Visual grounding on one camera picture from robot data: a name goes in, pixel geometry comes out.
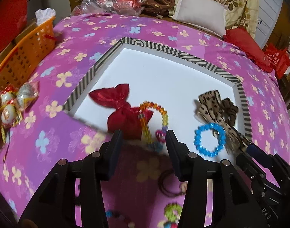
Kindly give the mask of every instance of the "red cushion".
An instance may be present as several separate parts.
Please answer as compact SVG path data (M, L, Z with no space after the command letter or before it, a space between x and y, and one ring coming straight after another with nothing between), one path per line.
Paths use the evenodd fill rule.
M226 30L226 35L223 38L225 42L238 46L263 71L272 72L273 68L270 66L270 61L244 28L237 27Z
M27 24L27 0L0 1L0 52Z

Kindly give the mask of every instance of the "red gift bag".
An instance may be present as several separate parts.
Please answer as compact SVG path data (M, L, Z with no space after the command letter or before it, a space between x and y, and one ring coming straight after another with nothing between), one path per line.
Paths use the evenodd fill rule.
M281 79L290 66L290 59L286 54L286 50L287 48L278 50L273 44L269 44L264 52L270 61L270 65L275 70L277 79Z

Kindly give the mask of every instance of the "necklace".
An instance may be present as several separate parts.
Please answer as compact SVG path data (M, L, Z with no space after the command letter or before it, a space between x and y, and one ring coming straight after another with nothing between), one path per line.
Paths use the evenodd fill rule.
M162 129L156 131L156 138L157 138L158 142L153 142L153 139L151 137L151 134L150 134L150 131L149 131L149 128L148 128L148 124L147 124L145 116L144 116L144 110L146 110L147 108L156 109L162 115ZM167 111L163 107L158 105L157 103L144 101L140 105L139 113L140 114L139 114L138 117L140 119L140 123L141 123L143 134L144 134L144 136L145 136L145 138L147 140L147 146L151 150L159 153L163 149L163 145L162 144L165 143L165 136L166 136L166 132L168 130L168 115L167 115Z

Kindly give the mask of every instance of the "pink floral bedsheet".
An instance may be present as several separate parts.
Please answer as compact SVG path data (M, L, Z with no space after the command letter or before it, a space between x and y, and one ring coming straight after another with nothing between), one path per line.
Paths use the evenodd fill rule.
M59 159L82 159L109 140L70 118L62 112L62 105L90 66L123 36L177 48L237 76L248 100L253 142L268 154L278 153L290 164L290 119L275 76L262 72L234 45L176 23L120 15L67 17L54 31L56 48L30 78L40 82L39 99L24 114L24 120L11 129L5 164L5 151L0 153L0 191L18 216ZM180 209L184 196L166 197L157 185L159 174L171 168L167 156L124 146L118 165L121 167L111 182L102 185L106 210L126 215L137 228L166 227L177 222L178 217L170 215L169 210ZM270 173L267 178L274 181ZM182 188L174 175L166 183L174 192ZM206 224L211 220L211 200L209 184ZM79 208L76 219L80 225ZM111 227L127 227L116 218L109 222Z

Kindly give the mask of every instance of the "cardboard box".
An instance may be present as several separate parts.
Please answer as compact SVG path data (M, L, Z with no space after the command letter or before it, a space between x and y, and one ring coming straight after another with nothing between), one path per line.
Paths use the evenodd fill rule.
M10 42L2 52L0 52L0 63L5 59L5 57L10 53L10 51L14 48L14 44Z
M13 43L16 45L18 42L23 39L28 33L33 31L36 27L36 18L32 19L31 21L28 22L27 26L22 30L20 34L13 40Z

